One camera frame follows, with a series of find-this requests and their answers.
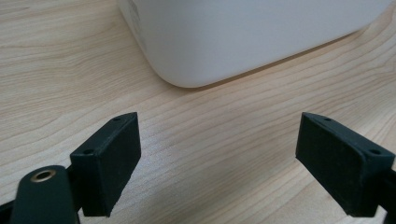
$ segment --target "table surface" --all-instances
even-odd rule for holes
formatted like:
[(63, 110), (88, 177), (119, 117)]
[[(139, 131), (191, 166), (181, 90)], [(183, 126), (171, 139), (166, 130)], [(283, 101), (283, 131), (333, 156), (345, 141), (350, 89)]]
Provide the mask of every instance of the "table surface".
[(199, 89), (162, 81), (114, 0), (0, 2), (0, 203), (35, 168), (136, 111), (142, 159), (111, 218), (83, 223), (381, 223), (295, 159), (301, 113), (396, 152), (396, 4), (370, 26)]

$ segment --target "black plastic part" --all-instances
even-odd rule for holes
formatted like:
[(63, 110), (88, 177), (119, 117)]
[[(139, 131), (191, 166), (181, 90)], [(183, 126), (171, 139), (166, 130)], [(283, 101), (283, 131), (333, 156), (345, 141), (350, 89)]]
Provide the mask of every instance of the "black plastic part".
[(110, 120), (70, 155), (86, 217), (110, 216), (140, 156), (136, 113)]
[(64, 167), (37, 169), (21, 180), (10, 223), (76, 224), (72, 197)]
[(373, 217), (395, 156), (335, 120), (303, 113), (296, 157), (348, 215)]
[(389, 220), (396, 223), (396, 172), (387, 172), (382, 179), (378, 192), (378, 203), (388, 211)]
[(14, 201), (0, 205), (0, 223), (8, 224), (11, 219)]

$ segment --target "clamp jaw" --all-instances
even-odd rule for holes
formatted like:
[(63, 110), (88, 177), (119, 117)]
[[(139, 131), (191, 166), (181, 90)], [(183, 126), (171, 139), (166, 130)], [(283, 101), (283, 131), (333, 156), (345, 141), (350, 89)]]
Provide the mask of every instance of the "clamp jaw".
[(396, 223), (395, 155), (333, 119), (303, 113), (297, 159), (353, 217), (373, 217), (381, 205), (384, 223)]
[(46, 166), (26, 175), (15, 201), (0, 206), (0, 223), (79, 223), (109, 217), (140, 160), (137, 113), (111, 119), (71, 155), (67, 169)]

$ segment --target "white device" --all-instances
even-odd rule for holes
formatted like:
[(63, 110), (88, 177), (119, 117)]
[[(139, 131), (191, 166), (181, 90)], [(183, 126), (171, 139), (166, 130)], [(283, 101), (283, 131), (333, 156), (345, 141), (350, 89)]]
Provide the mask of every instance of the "white device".
[(350, 34), (392, 0), (119, 0), (156, 73), (201, 87)]

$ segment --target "wood grain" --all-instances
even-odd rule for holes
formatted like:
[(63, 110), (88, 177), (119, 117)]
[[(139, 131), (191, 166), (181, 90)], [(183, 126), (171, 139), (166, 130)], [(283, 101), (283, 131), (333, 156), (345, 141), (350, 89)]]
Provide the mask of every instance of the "wood grain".
[(83, 223), (380, 223), (347, 217), (294, 159), (303, 111), (396, 152), (396, 11), (200, 89), (165, 83), (116, 1), (0, 1), (0, 203), (35, 168), (137, 111), (142, 159), (111, 218)]

